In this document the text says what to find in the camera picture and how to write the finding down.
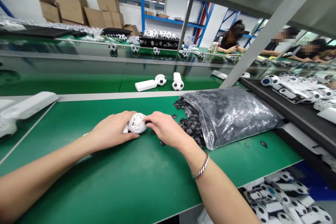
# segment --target worker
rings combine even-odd
[[[110,115],[88,134],[1,177],[0,223],[13,223],[18,220],[58,178],[83,157],[138,138],[139,135],[135,133],[123,134],[127,122],[135,113],[124,111]],[[151,121],[147,126],[164,143],[180,151],[191,173],[199,175],[195,181],[203,204],[214,223],[260,223],[230,179],[215,162],[208,159],[207,154],[170,115],[154,112],[143,120]]]
[[[237,51],[239,53],[244,53],[244,48],[239,45],[239,40],[243,37],[244,30],[245,25],[241,19],[234,22],[228,32],[223,35],[218,52],[228,54]]]
[[[260,53],[264,56],[278,56],[281,51],[275,51],[279,43],[286,41],[287,39],[293,39],[299,33],[300,30],[290,26],[285,28],[283,31],[279,32],[271,42],[265,47],[265,49]]]
[[[319,54],[319,52],[324,51],[325,44],[326,41],[324,39],[315,39],[308,42],[307,44],[300,45],[300,50],[297,51],[295,55],[285,56],[285,58],[304,63],[316,63],[318,62],[318,60],[315,60],[314,57]]]
[[[315,56],[313,60],[319,63],[327,64],[330,60],[336,58],[336,49],[326,50],[323,53]]]

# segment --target clear plastic bag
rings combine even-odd
[[[282,125],[282,120],[241,87],[186,93],[197,111],[206,147],[210,150]]]

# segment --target black rubber piece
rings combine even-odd
[[[264,146],[265,148],[268,148],[267,147],[267,143],[265,143],[264,141],[260,141],[261,145]]]

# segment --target hand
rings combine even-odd
[[[154,130],[158,138],[165,144],[178,150],[190,140],[194,142],[170,115],[155,111],[153,114],[147,115],[143,121],[151,121],[147,127]]]
[[[127,122],[135,113],[135,111],[124,111],[119,114],[109,115],[98,123],[90,133],[79,139],[86,140],[87,144],[92,148],[92,152],[96,152],[138,138],[138,134],[123,133]]]
[[[233,46],[233,47],[227,49],[227,50],[226,50],[226,53],[230,53],[230,52],[232,52],[232,51],[237,51],[237,47],[238,47],[238,45],[235,45],[235,46]]]

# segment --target silver bracelet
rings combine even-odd
[[[205,159],[205,162],[204,162],[204,165],[203,165],[202,169],[195,176],[191,175],[193,177],[193,179],[198,179],[203,174],[205,168],[208,166],[210,156],[209,156],[208,153],[206,153],[206,156],[207,157]]]

